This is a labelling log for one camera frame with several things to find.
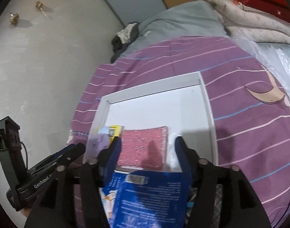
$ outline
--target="barcode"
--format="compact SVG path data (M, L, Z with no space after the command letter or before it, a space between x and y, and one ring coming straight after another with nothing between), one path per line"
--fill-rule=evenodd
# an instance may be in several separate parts
M134 183L134 184L139 184L139 185L143 185L145 181L145 177L144 176L138 176L138 175L131 175L128 174L125 178L125 182L126 183Z
M115 132L116 132L115 128L109 128L109 130L108 130L109 137L114 137Z

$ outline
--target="purple bedsheet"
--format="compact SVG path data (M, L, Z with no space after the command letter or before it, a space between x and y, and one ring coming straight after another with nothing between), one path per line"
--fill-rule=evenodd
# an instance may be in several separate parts
M250 95L246 86L268 92L270 79L255 58L228 39L172 39L120 58L114 65L100 65L75 111L72 143L86 143L102 96L196 71L201 72L210 99L219 165L241 167L272 225L276 224L290 199L290 108L283 100L266 104ZM75 201L83 227L78 186Z

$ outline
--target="black cable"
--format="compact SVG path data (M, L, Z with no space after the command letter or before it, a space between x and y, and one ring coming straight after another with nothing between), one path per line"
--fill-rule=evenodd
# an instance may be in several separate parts
M287 213L287 210L288 210L289 207L290 207L290 202L288 203L287 208L286 208L284 214L282 215L282 217L279 219L279 221L277 222L277 224L275 224L273 227L276 227L280 223L280 221L283 219L283 217Z
M26 149L26 146L25 146L24 143L22 143L22 142L20 142L20 143L23 145L23 147L25 149L25 152L26 152L26 169L28 170L28 153L27 153L27 149Z

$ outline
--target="gray floor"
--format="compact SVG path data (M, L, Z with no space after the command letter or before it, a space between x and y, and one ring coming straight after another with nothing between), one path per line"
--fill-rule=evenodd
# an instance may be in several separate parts
M0 119L20 125L29 167L65 146L82 92L97 66L109 62L111 39L122 27L104 0L39 0L50 19L36 1L11 0L0 17ZM20 16L16 27L11 12ZM23 227L8 188L0 166L0 202Z

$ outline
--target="pink bubble wrap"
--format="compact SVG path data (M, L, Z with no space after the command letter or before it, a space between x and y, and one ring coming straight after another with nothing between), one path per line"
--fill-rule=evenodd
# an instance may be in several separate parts
M165 163L167 127L124 130L119 166L161 170Z

